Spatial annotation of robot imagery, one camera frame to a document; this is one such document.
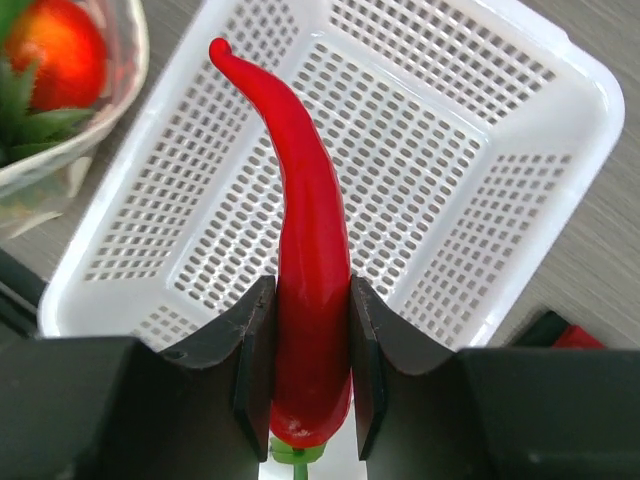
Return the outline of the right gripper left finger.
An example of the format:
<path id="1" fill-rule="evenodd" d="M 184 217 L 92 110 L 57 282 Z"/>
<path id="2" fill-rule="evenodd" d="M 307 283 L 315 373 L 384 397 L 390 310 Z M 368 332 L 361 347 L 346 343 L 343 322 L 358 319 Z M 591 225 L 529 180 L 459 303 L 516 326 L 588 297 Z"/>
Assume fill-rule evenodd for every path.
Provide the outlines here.
<path id="1" fill-rule="evenodd" d="M 266 459 L 275 280 L 156 352 L 133 337 L 1 354 L 5 479 L 255 479 Z"/>

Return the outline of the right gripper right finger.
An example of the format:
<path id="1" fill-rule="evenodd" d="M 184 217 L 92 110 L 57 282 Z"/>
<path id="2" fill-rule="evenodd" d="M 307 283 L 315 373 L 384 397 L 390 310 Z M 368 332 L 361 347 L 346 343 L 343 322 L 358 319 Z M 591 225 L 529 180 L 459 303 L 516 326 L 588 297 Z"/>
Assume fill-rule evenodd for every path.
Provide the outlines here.
<path id="1" fill-rule="evenodd" d="M 451 351 L 350 287 L 359 458 L 372 479 L 635 479 L 635 350 Z"/>

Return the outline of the red fake chili pepper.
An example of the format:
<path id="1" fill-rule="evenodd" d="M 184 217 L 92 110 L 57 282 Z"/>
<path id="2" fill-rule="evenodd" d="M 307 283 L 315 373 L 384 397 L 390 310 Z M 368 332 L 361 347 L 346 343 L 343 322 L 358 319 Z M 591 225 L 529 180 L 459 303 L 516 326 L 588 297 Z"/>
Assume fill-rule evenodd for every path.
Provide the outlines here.
<path id="1" fill-rule="evenodd" d="M 296 454 L 326 445 L 351 398 L 351 263 L 330 156 L 304 104 L 279 78 L 214 39 L 216 68 L 262 117 L 279 160 L 284 217 L 276 287 L 277 339 L 270 430 Z"/>

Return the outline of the polka dot zip bag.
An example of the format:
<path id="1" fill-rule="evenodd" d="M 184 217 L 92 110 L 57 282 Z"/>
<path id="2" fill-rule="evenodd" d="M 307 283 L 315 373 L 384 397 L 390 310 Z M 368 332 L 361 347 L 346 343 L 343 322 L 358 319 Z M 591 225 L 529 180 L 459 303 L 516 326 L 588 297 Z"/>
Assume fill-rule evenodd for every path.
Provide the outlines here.
<path id="1" fill-rule="evenodd" d="M 89 108 L 30 106 L 36 65 L 15 71 L 4 43 L 34 1 L 1 4 L 1 237 L 11 239 L 60 216 L 77 196 L 99 143 L 138 96 L 149 64 L 139 1 L 73 1 L 107 47 L 106 84 Z"/>

